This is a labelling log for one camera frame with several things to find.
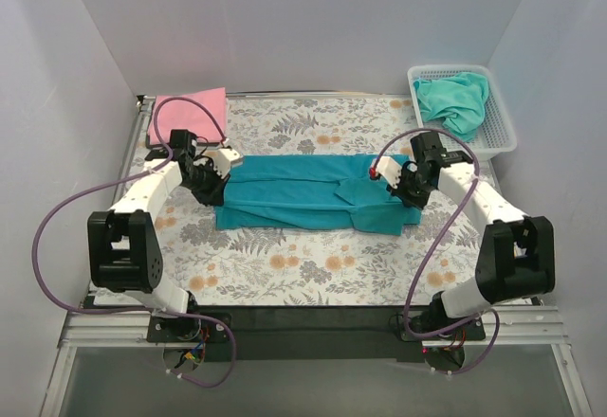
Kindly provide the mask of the light green t shirt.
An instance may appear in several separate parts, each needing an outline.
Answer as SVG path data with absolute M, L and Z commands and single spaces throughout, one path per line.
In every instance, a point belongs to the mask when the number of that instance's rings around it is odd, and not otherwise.
M 440 121 L 444 129 L 465 142 L 476 138 L 486 118 L 486 76 L 459 72 L 436 80 L 418 78 L 414 91 L 424 123 Z

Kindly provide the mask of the floral table mat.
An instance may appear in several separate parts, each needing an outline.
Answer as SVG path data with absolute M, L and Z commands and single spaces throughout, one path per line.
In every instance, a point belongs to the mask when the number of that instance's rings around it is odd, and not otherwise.
M 254 154 L 373 154 L 416 125 L 408 98 L 231 98 L 230 145 Z M 480 244 L 434 194 L 398 236 L 352 229 L 219 230 L 211 208 L 177 189 L 156 218 L 169 277 L 217 305 L 427 303 L 473 274 Z

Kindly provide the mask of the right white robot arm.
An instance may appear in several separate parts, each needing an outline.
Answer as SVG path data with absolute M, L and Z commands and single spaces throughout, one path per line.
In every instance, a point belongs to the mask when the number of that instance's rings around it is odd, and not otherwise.
M 437 190 L 456 204 L 480 235 L 472 278 L 432 297 L 419 315 L 403 317 L 409 337 L 451 338 L 496 303 L 533 298 L 556 286 L 554 228 L 544 216 L 514 207 L 479 178 L 480 164 L 468 147 L 447 150 L 435 129 L 418 129 L 414 158 L 403 164 L 377 159 L 373 173 L 408 208 L 423 209 Z

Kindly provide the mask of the pink folded t shirt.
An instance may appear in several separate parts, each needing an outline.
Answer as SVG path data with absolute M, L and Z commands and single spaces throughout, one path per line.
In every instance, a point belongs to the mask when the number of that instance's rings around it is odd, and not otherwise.
M 205 107 L 211 118 L 199 107 L 185 100 L 174 100 L 164 104 L 157 118 L 158 130 L 162 138 L 169 142 L 172 130 L 188 130 L 209 143 L 222 142 L 227 127 L 228 101 L 225 87 L 203 90 L 182 95 Z

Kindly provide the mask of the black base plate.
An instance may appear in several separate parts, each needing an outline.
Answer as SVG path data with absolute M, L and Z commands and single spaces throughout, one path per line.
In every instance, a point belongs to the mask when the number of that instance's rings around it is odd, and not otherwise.
M 197 306 L 213 321 L 152 317 L 146 341 L 186 347 L 206 338 L 205 360 L 227 362 L 230 328 L 239 360 L 425 360 L 407 337 L 398 306 Z

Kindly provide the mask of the aluminium frame rail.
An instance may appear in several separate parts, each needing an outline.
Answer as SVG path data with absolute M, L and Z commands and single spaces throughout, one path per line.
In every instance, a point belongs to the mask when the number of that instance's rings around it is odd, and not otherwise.
M 498 345 L 568 344 L 562 317 L 551 306 L 507 305 L 500 318 Z M 73 347 L 134 347 L 145 344 L 151 316 L 142 312 L 74 315 L 66 319 L 60 342 Z

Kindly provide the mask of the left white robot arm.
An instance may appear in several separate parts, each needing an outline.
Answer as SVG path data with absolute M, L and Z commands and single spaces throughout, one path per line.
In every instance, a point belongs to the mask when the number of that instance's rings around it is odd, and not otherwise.
M 90 274 L 94 285 L 122 293 L 161 315 L 157 328 L 179 340 L 190 341 L 203 327 L 193 311 L 195 297 L 174 284 L 164 271 L 155 221 L 171 193 L 181 187 L 207 207 L 224 204 L 230 171 L 243 156 L 232 147 L 220 147 L 198 164 L 197 137 L 173 130 L 167 148 L 156 147 L 146 156 L 147 174 L 107 211 L 87 220 Z

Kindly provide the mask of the teal blue t shirt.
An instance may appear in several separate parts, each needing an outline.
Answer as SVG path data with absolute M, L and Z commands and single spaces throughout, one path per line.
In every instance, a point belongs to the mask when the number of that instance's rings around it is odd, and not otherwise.
M 406 208 L 370 178 L 370 154 L 250 155 L 230 173 L 224 205 L 214 209 L 221 230 L 277 227 L 353 228 L 401 234 L 421 211 Z

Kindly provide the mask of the white plastic basket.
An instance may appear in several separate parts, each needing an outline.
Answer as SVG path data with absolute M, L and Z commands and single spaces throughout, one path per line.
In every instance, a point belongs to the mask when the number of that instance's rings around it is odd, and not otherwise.
M 440 121 L 424 123 L 419 112 L 418 103 L 414 91 L 414 81 L 418 78 L 436 80 L 453 76 L 459 72 L 473 72 L 487 77 L 489 83 L 489 96 L 486 102 L 486 118 L 478 129 L 476 138 L 467 142 L 481 161 L 488 161 L 492 157 L 513 151 L 517 146 L 509 114 L 497 83 L 487 68 L 476 64 L 427 64 L 411 67 L 407 72 L 408 82 L 411 89 L 413 107 L 417 124 L 420 127 L 436 128 L 447 131 Z

